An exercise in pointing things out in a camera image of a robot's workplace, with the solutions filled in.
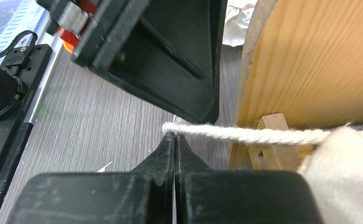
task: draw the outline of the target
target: hole in wooden block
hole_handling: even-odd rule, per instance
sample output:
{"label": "hole in wooden block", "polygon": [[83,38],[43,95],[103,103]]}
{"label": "hole in wooden block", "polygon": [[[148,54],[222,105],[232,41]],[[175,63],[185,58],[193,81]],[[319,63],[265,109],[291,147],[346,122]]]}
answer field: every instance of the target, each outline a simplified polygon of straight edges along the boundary
{"label": "hole in wooden block", "polygon": [[258,162],[260,164],[261,169],[267,169],[267,165],[265,164],[264,160],[264,154],[263,151],[260,151],[260,153],[257,155]]}

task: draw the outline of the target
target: white rope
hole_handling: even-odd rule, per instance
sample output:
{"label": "white rope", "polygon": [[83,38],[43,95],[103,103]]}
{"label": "white rope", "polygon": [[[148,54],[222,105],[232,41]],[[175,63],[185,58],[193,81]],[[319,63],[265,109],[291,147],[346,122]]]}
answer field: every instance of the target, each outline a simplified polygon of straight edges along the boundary
{"label": "white rope", "polygon": [[162,131],[182,133],[184,135],[203,135],[215,139],[233,140],[251,144],[282,144],[282,145],[313,145],[321,143],[331,133],[321,129],[315,130],[272,130],[249,129],[240,127],[220,127],[212,125],[191,125],[180,123],[182,119],[174,118],[177,122],[166,122]]}

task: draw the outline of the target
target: red object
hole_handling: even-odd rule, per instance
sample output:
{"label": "red object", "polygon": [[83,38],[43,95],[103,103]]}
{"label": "red object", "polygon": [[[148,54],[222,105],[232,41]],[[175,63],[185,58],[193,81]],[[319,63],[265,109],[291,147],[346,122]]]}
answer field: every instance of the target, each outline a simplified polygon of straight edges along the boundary
{"label": "red object", "polygon": [[[98,7],[95,6],[93,3],[91,3],[89,0],[81,0],[80,4],[78,6],[80,6],[80,8],[83,12],[92,13],[93,15],[95,15],[95,13],[98,9]],[[89,18],[87,23],[85,24],[83,30],[81,31],[80,35],[84,34],[84,30],[87,27],[87,25],[90,23],[90,21],[91,21],[91,19]],[[60,37],[62,40],[71,44],[73,47],[75,47],[79,42],[78,39],[76,38],[76,35],[72,32],[63,31],[60,34]]]}

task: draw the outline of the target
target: white cloth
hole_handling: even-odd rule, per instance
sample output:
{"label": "white cloth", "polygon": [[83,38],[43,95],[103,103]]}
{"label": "white cloth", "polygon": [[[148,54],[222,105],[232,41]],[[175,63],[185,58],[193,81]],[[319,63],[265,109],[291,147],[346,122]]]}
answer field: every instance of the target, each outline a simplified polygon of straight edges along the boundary
{"label": "white cloth", "polygon": [[247,28],[257,0],[229,0],[225,14],[223,44],[244,44]]}
{"label": "white cloth", "polygon": [[298,171],[327,224],[363,224],[363,131],[331,133]]}

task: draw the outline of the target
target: black cable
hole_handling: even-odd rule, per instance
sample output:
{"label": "black cable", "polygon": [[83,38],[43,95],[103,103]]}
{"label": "black cable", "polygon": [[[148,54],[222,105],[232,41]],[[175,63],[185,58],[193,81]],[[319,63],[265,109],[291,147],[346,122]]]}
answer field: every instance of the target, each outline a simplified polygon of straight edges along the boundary
{"label": "black cable", "polygon": [[10,52],[17,44],[18,42],[26,35],[32,35],[32,41],[29,44],[28,49],[26,49],[23,54],[29,55],[29,53],[32,51],[33,47],[35,46],[35,43],[37,41],[37,34],[30,30],[25,30],[20,32],[14,39],[11,41],[10,45],[4,49],[4,51],[0,52],[0,58],[5,56],[8,52]]}

